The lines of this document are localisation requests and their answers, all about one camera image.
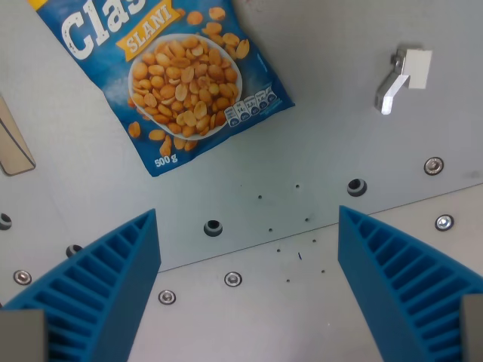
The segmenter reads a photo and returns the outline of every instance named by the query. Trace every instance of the blue ribbed plastic part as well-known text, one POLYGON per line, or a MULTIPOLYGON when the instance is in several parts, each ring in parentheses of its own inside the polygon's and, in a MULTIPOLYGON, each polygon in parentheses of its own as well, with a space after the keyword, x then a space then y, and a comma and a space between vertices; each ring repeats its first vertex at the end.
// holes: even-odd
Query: blue ribbed plastic part
POLYGON ((154 210, 52 269, 4 309, 43 309, 50 362, 125 362, 161 264, 154 210))
POLYGON ((483 292, 479 275, 347 207, 340 208, 339 263, 385 361, 462 360, 460 302, 483 292))

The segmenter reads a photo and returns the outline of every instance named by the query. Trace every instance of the white bowl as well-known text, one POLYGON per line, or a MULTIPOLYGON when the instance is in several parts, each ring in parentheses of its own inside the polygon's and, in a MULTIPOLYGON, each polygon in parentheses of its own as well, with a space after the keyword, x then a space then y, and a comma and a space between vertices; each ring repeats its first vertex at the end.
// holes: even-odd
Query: white bowl
MULTIPOLYGON (((214 41, 208 39, 208 38, 205 38, 204 36, 200 36, 200 35, 196 35, 196 34, 170 34, 170 35, 165 35, 165 36, 160 36, 159 38, 157 38, 155 41, 153 41, 149 47, 147 47, 143 53, 139 54, 134 60, 133 60, 133 63, 131 64, 131 69, 129 69, 129 76, 128 76, 128 84, 129 84, 129 95, 132 97, 133 95, 133 67, 135 64, 138 64, 139 62, 142 61, 142 56, 144 53, 146 52, 153 52, 156 48, 156 46, 163 42, 163 41, 171 41, 171 40, 178 40, 178 41, 182 41, 184 40, 185 38, 188 38, 189 36, 195 36, 196 38, 198 38, 199 40, 204 40, 208 43, 208 47, 209 48, 216 48, 220 51, 220 54, 222 57, 228 59, 230 61, 230 63, 232 64, 232 68, 236 71, 236 74, 238 74, 238 77, 236 79, 236 87, 238 88, 238 96, 236 96, 236 102, 238 102, 240 100, 240 97, 242 96, 242 74, 240 73, 240 69, 238 69, 235 61, 231 58, 230 55, 228 55, 227 52, 225 52, 225 50, 219 46, 217 43, 215 43, 214 41)), ((158 122, 156 122, 154 120, 154 118, 151 116, 151 115, 148 115, 146 112, 144 112, 144 109, 143 107, 140 107, 138 105, 136 105, 137 108, 147 117, 149 117, 149 119, 151 121, 153 121, 155 124, 157 124, 160 128, 162 128, 163 130, 165 130, 166 132, 172 134, 173 136, 177 137, 177 138, 181 138, 183 140, 203 140, 204 138, 208 138, 208 137, 211 137, 213 136, 216 132, 218 132, 219 130, 221 130, 223 127, 226 126, 226 123, 223 125, 223 126, 220 126, 220 127, 215 127, 213 130, 210 130, 207 134, 205 134, 204 136, 200 136, 199 134, 193 134, 191 137, 184 137, 182 133, 179 133, 179 134, 174 134, 173 132, 171 132, 171 130, 168 128, 168 126, 166 126, 165 124, 160 124, 158 122)))

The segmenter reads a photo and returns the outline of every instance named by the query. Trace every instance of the metal bracket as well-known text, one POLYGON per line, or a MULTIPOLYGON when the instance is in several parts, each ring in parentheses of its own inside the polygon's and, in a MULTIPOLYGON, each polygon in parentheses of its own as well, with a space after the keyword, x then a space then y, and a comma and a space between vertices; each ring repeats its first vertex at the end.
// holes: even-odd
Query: metal bracket
POLYGON ((391 113, 394 97, 403 84, 410 89, 426 89, 431 57, 432 51, 398 49, 393 59, 394 70, 376 94, 375 106, 383 115, 391 113))

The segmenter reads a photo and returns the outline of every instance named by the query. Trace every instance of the blue package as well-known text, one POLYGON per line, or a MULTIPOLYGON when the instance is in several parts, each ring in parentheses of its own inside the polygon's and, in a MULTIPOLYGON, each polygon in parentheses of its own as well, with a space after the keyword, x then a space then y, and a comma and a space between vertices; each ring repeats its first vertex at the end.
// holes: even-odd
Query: blue package
POLYGON ((292 107, 230 0, 29 0, 151 176, 292 107))

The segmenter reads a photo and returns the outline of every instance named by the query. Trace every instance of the gray block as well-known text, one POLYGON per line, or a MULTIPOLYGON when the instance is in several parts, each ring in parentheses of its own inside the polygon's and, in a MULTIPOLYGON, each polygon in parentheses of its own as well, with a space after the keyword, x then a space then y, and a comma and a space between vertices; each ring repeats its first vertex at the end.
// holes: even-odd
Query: gray block
POLYGON ((462 298, 460 332, 463 362, 483 361, 483 294, 467 294, 462 298))
POLYGON ((48 337, 44 311, 0 310, 0 360, 47 362, 48 337))

